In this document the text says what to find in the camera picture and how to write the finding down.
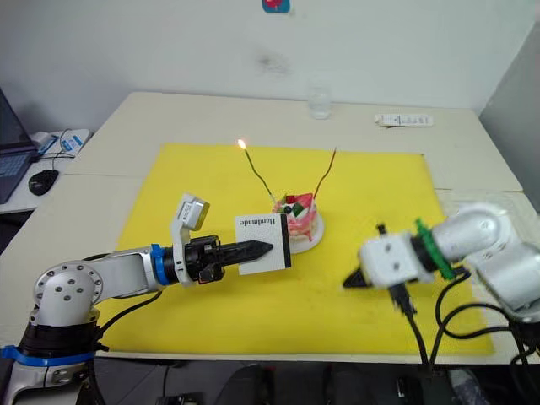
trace laptop keyboard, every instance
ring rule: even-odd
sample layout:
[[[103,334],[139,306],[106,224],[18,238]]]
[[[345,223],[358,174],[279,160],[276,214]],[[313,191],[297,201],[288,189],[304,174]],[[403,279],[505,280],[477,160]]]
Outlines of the laptop keyboard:
[[[28,154],[0,156],[0,178],[15,176],[24,165],[27,157]]]

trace yellow paper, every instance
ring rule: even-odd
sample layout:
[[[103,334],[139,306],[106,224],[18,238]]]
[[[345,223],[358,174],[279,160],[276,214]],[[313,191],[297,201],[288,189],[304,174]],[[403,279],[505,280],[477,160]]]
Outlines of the yellow paper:
[[[313,192],[331,151],[249,148],[257,170],[277,197]],[[165,145],[143,184],[118,241],[118,249],[171,245],[170,222],[183,192],[210,202],[202,230],[222,243],[235,241],[234,216],[267,213],[272,202],[235,146]],[[417,354],[405,316],[386,290],[343,289],[358,266],[362,243],[389,232],[414,230],[418,217],[432,226],[444,219],[424,159],[419,154],[337,152],[316,198],[326,230],[311,251],[293,255],[292,268],[239,276],[226,268],[222,281],[167,288],[153,304],[122,318],[105,335],[114,351],[180,354]],[[435,300],[446,282],[410,284],[416,321],[428,348],[436,334]],[[147,299],[107,300],[100,323]],[[470,286],[448,295],[444,313],[473,301]],[[465,311],[451,327],[484,327],[481,313]],[[490,354],[488,337],[443,338],[441,354]]]

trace white table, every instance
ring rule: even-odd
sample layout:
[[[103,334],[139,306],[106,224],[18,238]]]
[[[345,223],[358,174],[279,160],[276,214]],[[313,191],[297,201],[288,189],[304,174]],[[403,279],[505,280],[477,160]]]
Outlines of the white table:
[[[78,130],[72,130],[72,135],[78,135],[83,134],[84,137],[88,136],[88,130],[87,129],[78,129]],[[60,132],[53,132],[53,135],[56,135],[57,137],[60,137],[62,135],[62,131]],[[55,142],[49,150],[47,150],[47,156],[52,153],[57,153],[61,151],[61,147],[58,144],[58,142]],[[59,179],[62,177],[62,175],[66,172],[66,168],[71,163],[72,159],[65,159],[61,156],[58,157],[58,159],[54,160],[54,169],[58,170],[60,173],[58,174],[58,178],[55,181],[55,184],[52,186],[54,188],[56,184],[58,183]],[[43,171],[43,170],[50,170],[52,169],[52,159],[43,159],[39,160],[28,168],[26,171],[26,174],[24,175],[23,179],[20,181],[20,183],[17,185],[17,188],[13,190],[13,193],[11,196],[9,196],[9,199],[4,203],[0,204],[0,214],[3,213],[21,213],[23,211],[33,211],[35,210],[46,198],[50,195],[51,191],[46,192],[42,196],[36,196],[35,194],[32,194],[30,192],[30,189],[28,188],[28,181],[30,177],[33,175]]]
[[[426,112],[431,128],[384,129],[375,113]],[[0,256],[0,345],[17,343],[32,309],[34,282],[48,267],[112,251],[139,187],[162,143],[227,143],[421,153],[448,211],[469,199],[506,205],[520,232],[540,242],[536,212],[498,150],[469,110],[335,105],[327,121],[310,118],[305,102],[181,94],[131,94],[66,169],[51,195]],[[479,299],[490,300],[474,285]],[[486,312],[490,324],[497,315]],[[503,364],[516,352],[508,334],[493,335],[492,356],[440,356],[441,363]],[[119,354],[132,358],[246,359],[247,356]],[[318,359],[418,363],[418,356],[298,355],[250,359]]]

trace white card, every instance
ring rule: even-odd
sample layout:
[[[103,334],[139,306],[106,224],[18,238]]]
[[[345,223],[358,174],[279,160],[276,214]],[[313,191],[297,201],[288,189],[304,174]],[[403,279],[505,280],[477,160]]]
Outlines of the white card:
[[[271,272],[290,267],[289,232],[284,213],[263,213],[235,217],[236,242],[259,240],[273,249],[264,256],[239,265],[240,275]]]

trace computer mouse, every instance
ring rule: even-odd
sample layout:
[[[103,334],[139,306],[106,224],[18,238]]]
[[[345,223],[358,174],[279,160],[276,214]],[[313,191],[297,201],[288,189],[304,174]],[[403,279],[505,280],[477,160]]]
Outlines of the computer mouse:
[[[49,190],[51,190],[52,185],[56,181],[58,175],[58,170],[43,170],[39,173],[36,173],[28,180],[28,188],[32,194],[36,196],[42,196]]]

